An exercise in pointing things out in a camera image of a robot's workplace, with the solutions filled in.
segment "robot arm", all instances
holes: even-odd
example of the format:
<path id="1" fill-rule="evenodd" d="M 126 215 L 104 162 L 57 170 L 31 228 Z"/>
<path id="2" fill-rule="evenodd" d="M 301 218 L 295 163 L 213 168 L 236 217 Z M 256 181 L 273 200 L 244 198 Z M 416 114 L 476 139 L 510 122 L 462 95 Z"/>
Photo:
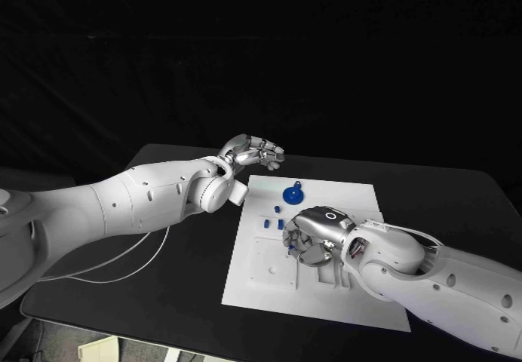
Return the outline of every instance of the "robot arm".
<path id="1" fill-rule="evenodd" d="M 0 189 L 0 308 L 31 288 L 60 258 L 115 235 L 155 232 L 189 215 L 237 205 L 246 165 L 280 167 L 285 151 L 246 134 L 218 156 L 133 167 L 93 185 L 50 192 Z"/>
<path id="2" fill-rule="evenodd" d="M 425 247 L 410 233 L 430 239 Z M 371 296 L 399 302 L 475 346 L 522 359 L 522 273 L 445 246 L 430 235 L 331 207 L 306 209 L 283 231 L 289 253 L 312 267 L 335 257 Z"/>

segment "dark curtain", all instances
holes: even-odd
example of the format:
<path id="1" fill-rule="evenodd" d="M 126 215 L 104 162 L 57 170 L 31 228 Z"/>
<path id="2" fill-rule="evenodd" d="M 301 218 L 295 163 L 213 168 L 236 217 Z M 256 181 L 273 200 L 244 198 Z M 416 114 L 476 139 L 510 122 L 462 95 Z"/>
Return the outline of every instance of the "dark curtain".
<path id="1" fill-rule="evenodd" d="M 522 205 L 517 2 L 0 4 L 0 165 L 91 183 L 148 143 L 488 172 Z"/>

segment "blue object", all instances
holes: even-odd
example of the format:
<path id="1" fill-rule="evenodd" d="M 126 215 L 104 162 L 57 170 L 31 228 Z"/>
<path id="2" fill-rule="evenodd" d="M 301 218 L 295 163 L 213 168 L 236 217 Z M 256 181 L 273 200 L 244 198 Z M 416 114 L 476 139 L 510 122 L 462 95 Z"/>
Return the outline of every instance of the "blue object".
<path id="1" fill-rule="evenodd" d="M 302 191 L 302 182 L 296 181 L 293 187 L 289 187 L 283 192 L 283 200 L 290 205 L 298 205 L 303 202 L 305 194 Z"/>

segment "black table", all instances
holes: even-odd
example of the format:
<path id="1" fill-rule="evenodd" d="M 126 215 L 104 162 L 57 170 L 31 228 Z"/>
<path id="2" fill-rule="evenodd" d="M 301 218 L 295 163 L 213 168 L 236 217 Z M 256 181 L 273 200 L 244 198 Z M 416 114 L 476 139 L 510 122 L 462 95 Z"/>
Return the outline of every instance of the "black table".
<path id="1" fill-rule="evenodd" d="M 215 155 L 217 149 L 148 145 L 129 167 Z M 288 156 L 279 171 L 250 166 L 239 175 L 374 184 L 386 220 L 435 235 L 449 246 L 522 270 L 521 217 L 488 174 L 469 170 Z M 221 305 L 241 207 L 171 227 L 149 267 L 113 284 L 70 279 L 40 283 L 22 312 L 45 321 L 247 361 L 512 360 L 458 340 L 412 314 L 413 333 Z M 119 278 L 153 255 L 165 231 L 115 264 L 86 274 Z M 48 274 L 80 270 L 116 256 L 139 235 L 109 238 L 76 250 Z"/>

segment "white board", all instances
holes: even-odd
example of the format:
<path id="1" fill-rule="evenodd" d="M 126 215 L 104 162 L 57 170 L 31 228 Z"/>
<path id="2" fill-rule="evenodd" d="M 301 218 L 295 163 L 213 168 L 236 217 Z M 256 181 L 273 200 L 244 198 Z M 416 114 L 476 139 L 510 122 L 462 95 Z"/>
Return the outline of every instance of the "white board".
<path id="1" fill-rule="evenodd" d="M 283 191 L 298 180 L 305 200 L 289 205 Z M 354 276 L 344 275 L 339 258 L 319 269 L 288 257 L 277 228 L 279 219 L 288 223 L 301 210 L 315 206 L 339 209 L 357 223 L 367 218 L 383 222 L 374 186 L 253 175 L 249 187 L 223 303 L 410 332 L 406 309 L 365 292 Z"/>

